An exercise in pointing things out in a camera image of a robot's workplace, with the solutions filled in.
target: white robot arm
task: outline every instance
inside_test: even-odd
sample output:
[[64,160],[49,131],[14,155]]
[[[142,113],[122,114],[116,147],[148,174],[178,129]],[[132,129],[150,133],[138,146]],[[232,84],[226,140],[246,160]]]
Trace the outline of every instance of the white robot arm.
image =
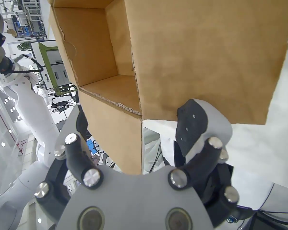
[[1,32],[2,18],[0,18],[0,89],[15,100],[17,111],[40,144],[36,152],[38,161],[23,171],[9,189],[0,195],[0,229],[14,230],[18,227],[25,205],[34,197],[36,187],[45,179],[54,161],[54,145],[59,131],[45,101],[32,88],[38,82],[36,75],[5,57],[5,51],[1,47],[5,37]]

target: silver bolt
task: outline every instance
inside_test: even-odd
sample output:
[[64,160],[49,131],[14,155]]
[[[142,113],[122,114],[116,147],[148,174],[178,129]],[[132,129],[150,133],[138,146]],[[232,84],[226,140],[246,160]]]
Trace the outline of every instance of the silver bolt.
[[222,149],[221,154],[220,154],[221,162],[226,162],[228,158],[229,158],[228,152],[225,149]]
[[171,172],[170,180],[172,184],[178,188],[183,188],[188,184],[188,178],[186,173],[180,169],[175,169]]
[[44,196],[47,195],[49,192],[49,185],[48,183],[42,182],[38,185],[36,188],[36,191],[34,193],[34,196],[37,198],[43,198]]
[[65,143],[66,143],[67,145],[70,145],[71,143],[74,143],[74,142],[77,140],[77,138],[78,138],[78,135],[77,135],[77,134],[71,133],[71,134],[69,134],[69,135],[66,136],[66,138],[65,138]]
[[54,156],[56,157],[60,157],[65,153],[65,146],[61,145],[59,147],[56,148],[56,150],[54,151]]
[[83,182],[87,187],[92,187],[96,185],[99,182],[99,180],[100,180],[100,172],[98,169],[94,168],[89,169],[83,177]]
[[239,201],[239,193],[233,186],[225,188],[224,196],[230,203],[237,203]]
[[215,149],[221,149],[223,147],[222,141],[217,137],[211,137],[208,139],[210,146],[213,146]]

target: torn cardboard edge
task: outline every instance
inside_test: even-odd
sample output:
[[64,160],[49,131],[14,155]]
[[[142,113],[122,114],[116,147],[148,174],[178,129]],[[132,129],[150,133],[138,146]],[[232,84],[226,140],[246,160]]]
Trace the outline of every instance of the torn cardboard edge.
[[138,111],[136,111],[136,110],[133,110],[132,108],[128,108],[127,106],[125,106],[125,105],[123,105],[123,104],[121,104],[121,103],[113,102],[113,101],[111,101],[110,99],[104,98],[104,97],[101,96],[100,94],[96,94],[96,93],[90,92],[90,91],[88,91],[88,90],[86,90],[86,89],[83,89],[83,88],[81,88],[81,87],[80,87],[80,89],[81,89],[81,91],[83,91],[84,93],[86,93],[86,94],[88,94],[88,95],[95,96],[95,97],[97,97],[97,98],[99,98],[99,99],[102,99],[102,100],[104,100],[104,101],[106,101],[106,102],[108,102],[108,103],[110,103],[110,104],[114,104],[114,105],[116,105],[117,107],[120,107],[120,108],[122,108],[122,109],[124,109],[124,110],[126,110],[126,111],[128,111],[128,112],[131,112],[131,113],[133,113],[133,114],[142,116],[142,114],[141,114],[140,112],[138,112]]

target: open cardboard box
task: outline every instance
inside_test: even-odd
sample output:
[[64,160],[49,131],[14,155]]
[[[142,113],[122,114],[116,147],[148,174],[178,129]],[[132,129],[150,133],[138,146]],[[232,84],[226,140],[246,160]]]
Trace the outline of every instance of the open cardboard box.
[[142,173],[143,120],[175,121],[190,98],[232,123],[266,122],[288,0],[48,1],[88,129],[125,173]]
[[124,0],[48,1],[89,131],[125,173],[141,174],[142,116]]

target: corrugated cardboard edge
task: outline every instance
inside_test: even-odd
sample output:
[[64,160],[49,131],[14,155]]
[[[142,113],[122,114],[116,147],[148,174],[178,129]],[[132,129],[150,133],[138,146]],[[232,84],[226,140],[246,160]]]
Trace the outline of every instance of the corrugated cardboard edge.
[[[113,160],[115,157],[117,157],[116,155],[113,155],[113,153],[115,153],[115,150],[123,152],[124,157],[120,157],[120,162],[117,162],[117,164],[124,173],[142,174],[144,162],[144,146],[143,124],[141,117],[136,114],[127,112],[126,110],[110,104],[107,101],[104,101],[98,97],[90,96],[82,90],[79,90],[79,98],[80,102],[82,103],[85,115],[87,116],[87,120],[89,121],[88,129],[93,135],[93,137],[98,141],[98,143],[100,143],[101,147],[104,145],[104,150],[107,150],[110,147],[111,150],[109,152],[111,153],[109,154],[109,156],[113,158]],[[132,129],[135,128],[138,132],[134,132],[135,130],[133,130],[132,132],[126,128],[130,125],[132,125]],[[134,157],[133,159],[129,159],[131,155],[129,155],[130,149],[128,149],[128,147],[134,146],[136,147],[133,148],[132,151],[136,154],[136,157]]]
[[136,110],[134,110],[134,109],[132,109],[132,108],[128,108],[128,107],[126,107],[124,104],[116,103],[116,102],[111,101],[110,99],[104,98],[104,97],[102,97],[100,94],[96,94],[96,93],[87,91],[87,90],[84,89],[84,88],[81,88],[81,91],[84,92],[84,93],[86,93],[86,94],[88,94],[88,95],[95,96],[95,97],[97,97],[97,98],[99,98],[99,99],[102,99],[102,100],[104,100],[104,101],[106,101],[106,102],[108,102],[108,103],[114,104],[114,105],[116,105],[116,106],[118,106],[118,107],[120,107],[120,108],[122,108],[122,109],[124,109],[124,110],[126,110],[126,111],[128,111],[128,112],[134,113],[134,114],[139,115],[139,116],[142,115],[140,112],[138,112],[138,111],[136,111]]
[[137,81],[137,72],[136,72],[135,67],[134,67],[132,46],[131,46],[131,59],[132,59],[132,66],[133,66],[133,71],[134,71],[135,84],[137,86],[137,92],[138,92],[138,97],[139,97],[139,107],[140,107],[140,111],[141,111],[140,115],[142,115],[143,112],[142,112],[141,101],[140,101],[140,93],[139,93],[139,87],[138,87],[138,81]]

